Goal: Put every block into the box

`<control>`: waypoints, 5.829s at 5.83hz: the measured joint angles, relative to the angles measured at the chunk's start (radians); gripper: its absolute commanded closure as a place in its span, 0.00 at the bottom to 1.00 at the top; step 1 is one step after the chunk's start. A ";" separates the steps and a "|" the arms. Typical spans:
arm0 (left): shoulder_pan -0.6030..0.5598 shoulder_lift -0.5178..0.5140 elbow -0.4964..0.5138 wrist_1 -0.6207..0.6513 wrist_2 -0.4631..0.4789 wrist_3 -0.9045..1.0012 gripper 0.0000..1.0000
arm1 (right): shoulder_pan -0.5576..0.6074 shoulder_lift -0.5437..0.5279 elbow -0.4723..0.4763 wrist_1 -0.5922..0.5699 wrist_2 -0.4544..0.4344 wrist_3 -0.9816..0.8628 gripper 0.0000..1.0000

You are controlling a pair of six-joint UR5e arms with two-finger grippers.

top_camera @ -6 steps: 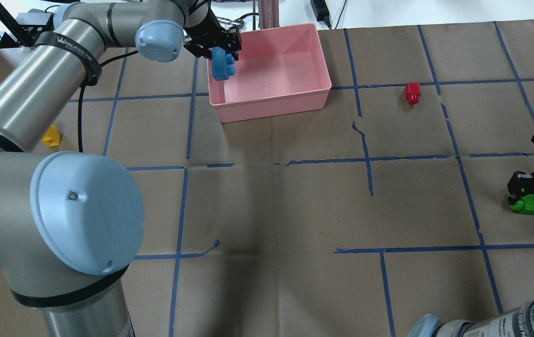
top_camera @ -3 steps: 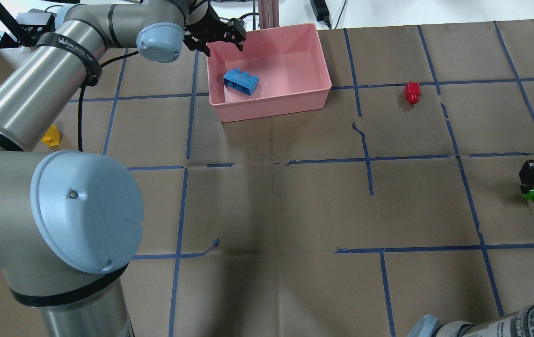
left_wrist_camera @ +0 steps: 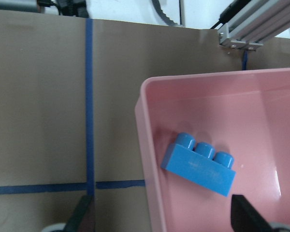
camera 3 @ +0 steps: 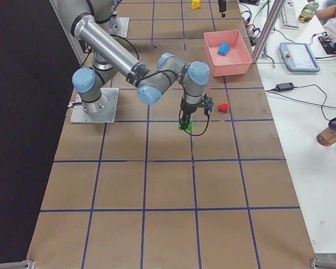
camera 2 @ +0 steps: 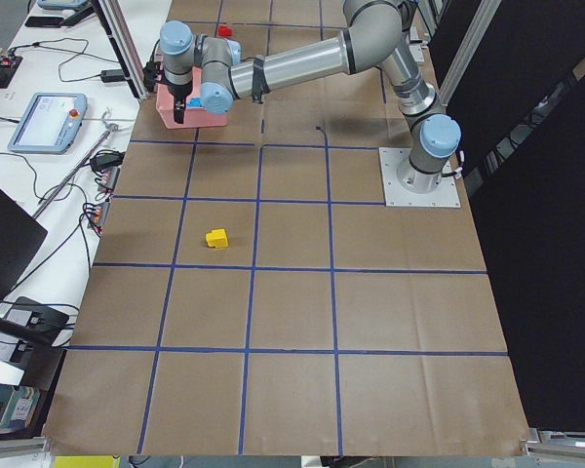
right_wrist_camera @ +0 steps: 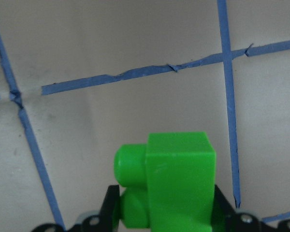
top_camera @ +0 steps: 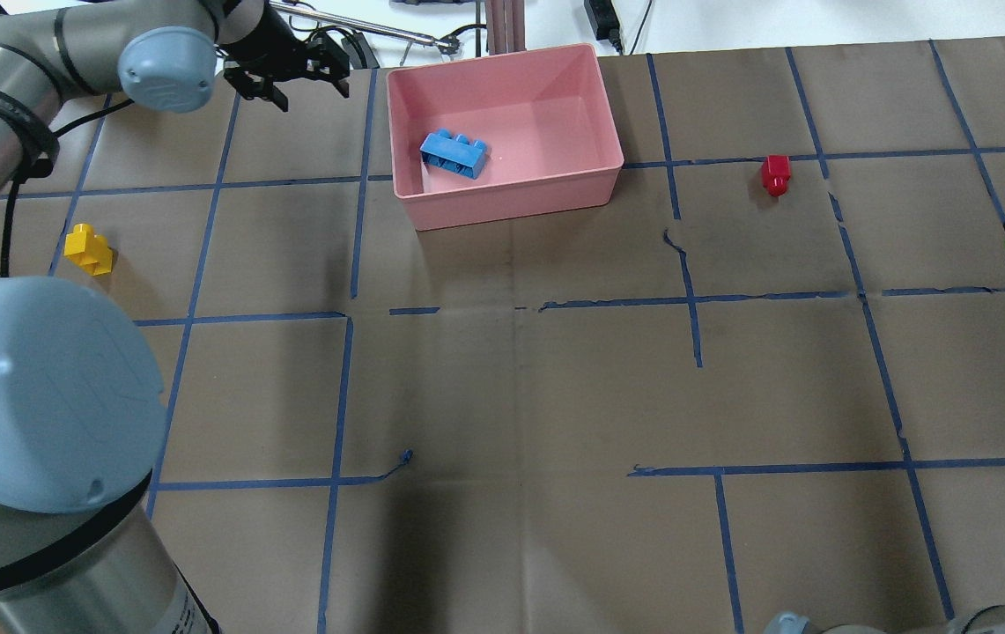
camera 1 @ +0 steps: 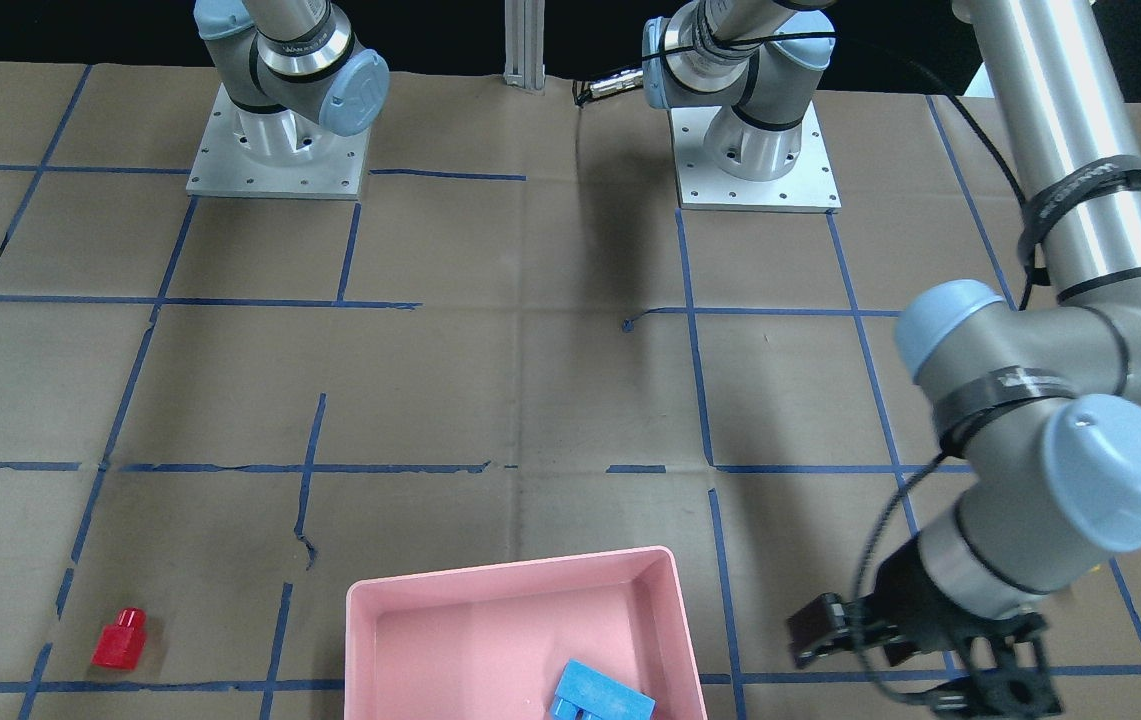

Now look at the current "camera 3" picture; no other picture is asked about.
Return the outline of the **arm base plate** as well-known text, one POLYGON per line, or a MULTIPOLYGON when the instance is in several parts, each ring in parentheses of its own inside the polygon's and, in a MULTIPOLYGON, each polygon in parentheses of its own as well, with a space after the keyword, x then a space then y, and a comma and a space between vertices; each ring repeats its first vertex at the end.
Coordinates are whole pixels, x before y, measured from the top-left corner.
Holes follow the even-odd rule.
POLYGON ((112 35, 126 38, 128 35, 129 17, 116 17, 113 20, 113 27, 110 30, 112 35))
POLYGON ((99 124, 114 123, 116 109, 119 99, 118 88, 102 87, 100 98, 93 103, 86 103, 77 95, 73 106, 71 120, 72 124, 99 124))

